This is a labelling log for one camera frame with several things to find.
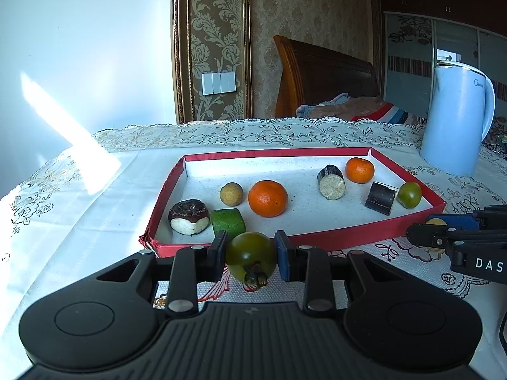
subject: tomato stem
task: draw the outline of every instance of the tomato stem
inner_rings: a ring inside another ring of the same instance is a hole
[[[255,291],[268,284],[268,276],[262,271],[260,261],[244,265],[243,270],[246,273],[245,284]]]

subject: green cherry tomato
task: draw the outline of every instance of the green cherry tomato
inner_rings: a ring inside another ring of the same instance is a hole
[[[405,183],[398,191],[397,200],[406,208],[413,209],[420,203],[422,197],[421,186],[414,182]]]
[[[257,291],[275,271],[276,247],[265,235],[247,231],[227,245],[225,262],[235,279]]]

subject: green lime piece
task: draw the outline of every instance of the green lime piece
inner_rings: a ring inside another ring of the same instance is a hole
[[[225,262],[235,279],[257,291],[275,271],[275,243],[256,231],[242,233],[227,245]]]
[[[229,236],[228,241],[247,230],[238,209],[214,210],[211,212],[210,218],[215,236],[220,230],[225,230]]]
[[[421,186],[414,182],[405,183],[398,191],[397,200],[406,208],[413,209],[421,202]]]

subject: white kettle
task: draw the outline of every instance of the white kettle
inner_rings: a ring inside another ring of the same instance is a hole
[[[467,64],[440,61],[421,157],[446,173],[470,177],[495,113],[491,80]]]

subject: kettle lid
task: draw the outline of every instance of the kettle lid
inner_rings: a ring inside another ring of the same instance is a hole
[[[467,70],[470,70],[470,71],[474,71],[480,75],[483,75],[484,77],[486,77],[486,74],[484,74],[481,70],[475,68],[475,67],[472,67],[468,64],[465,64],[465,63],[458,63],[456,61],[448,61],[448,60],[442,60],[439,62],[439,64],[437,65],[437,67],[442,67],[442,66],[457,66],[457,67],[462,67],[462,68],[465,68]]]

